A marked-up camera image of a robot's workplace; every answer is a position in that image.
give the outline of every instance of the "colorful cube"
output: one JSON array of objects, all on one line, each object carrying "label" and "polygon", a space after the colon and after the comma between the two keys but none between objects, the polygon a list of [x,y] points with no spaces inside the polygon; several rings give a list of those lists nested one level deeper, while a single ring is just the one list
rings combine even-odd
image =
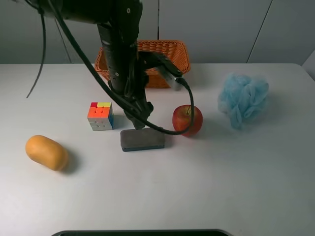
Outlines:
[{"label": "colorful cube", "polygon": [[114,114],[111,102],[92,102],[88,121],[93,131],[111,130],[114,127]]}]

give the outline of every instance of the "wicker basket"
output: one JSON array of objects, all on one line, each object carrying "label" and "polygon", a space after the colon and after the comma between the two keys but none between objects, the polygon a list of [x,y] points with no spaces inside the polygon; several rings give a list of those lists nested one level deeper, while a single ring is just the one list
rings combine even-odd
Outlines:
[{"label": "wicker basket", "polygon": [[[174,40],[139,40],[138,50],[147,52],[159,52],[165,54],[183,73],[190,70],[190,63],[186,46],[181,41]],[[106,80],[109,80],[106,59],[101,48],[95,61],[95,70]],[[165,79],[155,69],[147,70],[149,82],[147,88],[169,88]]]}]

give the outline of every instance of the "table surface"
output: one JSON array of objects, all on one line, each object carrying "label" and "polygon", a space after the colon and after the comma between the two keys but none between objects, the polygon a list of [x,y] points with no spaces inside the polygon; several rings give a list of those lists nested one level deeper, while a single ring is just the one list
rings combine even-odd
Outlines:
[{"label": "table surface", "polygon": [[[124,153],[132,128],[113,104],[115,130],[93,132],[91,102],[109,102],[84,65],[0,65],[0,235],[63,230],[221,229],[234,236],[301,236],[315,231],[315,82],[295,64],[193,64],[186,79],[204,124],[167,148]],[[269,104],[237,131],[217,109],[230,72],[264,76]],[[148,89],[149,120],[172,128],[185,90]],[[70,153],[53,172],[25,154],[41,134]]]}]

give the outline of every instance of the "apple stem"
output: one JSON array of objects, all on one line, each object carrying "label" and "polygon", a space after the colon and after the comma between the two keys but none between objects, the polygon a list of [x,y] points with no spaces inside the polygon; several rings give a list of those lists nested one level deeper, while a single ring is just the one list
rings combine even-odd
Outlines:
[{"label": "apple stem", "polygon": [[187,109],[187,115],[189,115],[190,109],[191,109],[191,106],[189,106],[188,109]]}]

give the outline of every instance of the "red apple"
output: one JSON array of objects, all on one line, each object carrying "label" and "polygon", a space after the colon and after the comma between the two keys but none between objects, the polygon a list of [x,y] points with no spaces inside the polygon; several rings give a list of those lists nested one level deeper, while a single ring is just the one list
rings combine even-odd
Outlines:
[{"label": "red apple", "polygon": [[[190,105],[183,105],[175,109],[173,113],[173,126],[176,131],[181,131],[187,128],[190,125],[191,121],[191,107]],[[201,129],[202,126],[202,113],[201,111],[195,107],[194,109],[194,121],[192,127],[189,130],[182,134],[186,137],[192,136]]]}]

